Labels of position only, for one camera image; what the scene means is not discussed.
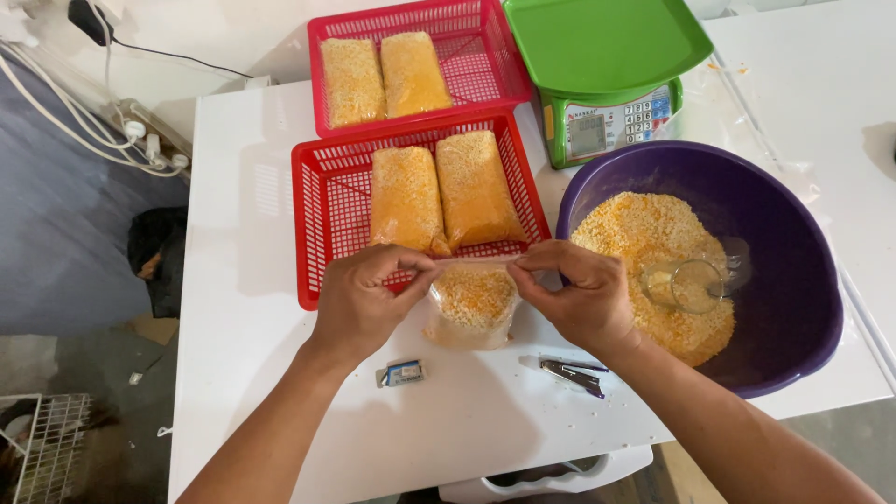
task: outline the finger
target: finger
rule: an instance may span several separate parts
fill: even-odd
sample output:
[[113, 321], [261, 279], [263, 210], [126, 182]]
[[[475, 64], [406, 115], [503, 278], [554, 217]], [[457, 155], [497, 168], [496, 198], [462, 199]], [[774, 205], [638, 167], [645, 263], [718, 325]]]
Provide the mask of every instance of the finger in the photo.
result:
[[550, 239], [529, 248], [516, 265], [527, 271], [554, 270], [570, 282], [590, 286], [605, 281], [619, 264], [613, 257], [595, 254], [570, 241]]
[[377, 285], [401, 268], [418, 271], [437, 269], [435, 262], [425, 254], [399, 245], [373, 247], [361, 259], [364, 264], [358, 270], [362, 280]]
[[420, 300], [426, 297], [430, 285], [442, 274], [441, 269], [425, 270], [417, 273], [414, 279], [404, 288], [404, 291], [392, 301], [402, 315], [407, 315]]
[[553, 311], [557, 302], [555, 294], [541, 286], [532, 273], [517, 265], [507, 265], [507, 273], [516, 282], [516, 290], [521, 298], [545, 315]]

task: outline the glass cup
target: glass cup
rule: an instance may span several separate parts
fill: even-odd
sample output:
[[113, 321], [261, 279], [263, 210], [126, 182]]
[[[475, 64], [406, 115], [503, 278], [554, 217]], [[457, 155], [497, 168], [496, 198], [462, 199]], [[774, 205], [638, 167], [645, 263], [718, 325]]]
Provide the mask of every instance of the glass cup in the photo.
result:
[[725, 282], [711, 263], [686, 259], [648, 267], [641, 276], [641, 289], [654, 304], [702, 315], [719, 305]]

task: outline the plastic bowl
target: plastic bowl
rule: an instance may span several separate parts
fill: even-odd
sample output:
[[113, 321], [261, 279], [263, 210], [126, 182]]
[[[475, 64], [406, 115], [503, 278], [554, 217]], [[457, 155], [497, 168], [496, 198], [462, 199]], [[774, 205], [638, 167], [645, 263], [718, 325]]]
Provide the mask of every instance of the plastic bowl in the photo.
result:
[[745, 239], [753, 276], [735, 292], [731, 343], [699, 370], [744, 399], [770, 394], [826, 364], [843, 331], [837, 271], [812, 215], [781, 183], [730, 152], [656, 141], [590, 161], [560, 204], [569, 239], [610, 197], [632, 191], [685, 200], [713, 236]]

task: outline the green weighing scale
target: green weighing scale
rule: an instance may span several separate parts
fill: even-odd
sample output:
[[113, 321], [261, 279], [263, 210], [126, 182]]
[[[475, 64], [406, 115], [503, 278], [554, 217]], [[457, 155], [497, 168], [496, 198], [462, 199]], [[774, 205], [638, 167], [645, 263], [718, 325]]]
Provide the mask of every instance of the green weighing scale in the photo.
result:
[[683, 0], [505, 0], [545, 113], [551, 164], [647, 142], [713, 50]]

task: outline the orange breadcrumbs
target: orange breadcrumbs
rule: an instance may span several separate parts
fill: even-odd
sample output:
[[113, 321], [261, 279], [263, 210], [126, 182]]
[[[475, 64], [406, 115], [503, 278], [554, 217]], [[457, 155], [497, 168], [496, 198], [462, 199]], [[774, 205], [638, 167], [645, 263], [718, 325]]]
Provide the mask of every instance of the orange breadcrumbs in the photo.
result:
[[728, 277], [724, 249], [689, 204], [668, 195], [622, 193], [594, 209], [570, 240], [623, 260], [635, 325], [684, 363], [703, 364], [728, 345], [735, 325], [730, 299], [694, 315], [653, 304], [641, 290], [644, 269], [666, 261], [704, 258]]
[[433, 282], [430, 295], [437, 312], [423, 334], [434, 343], [456, 350], [494, 350], [510, 338], [517, 291], [505, 264], [450, 265]]

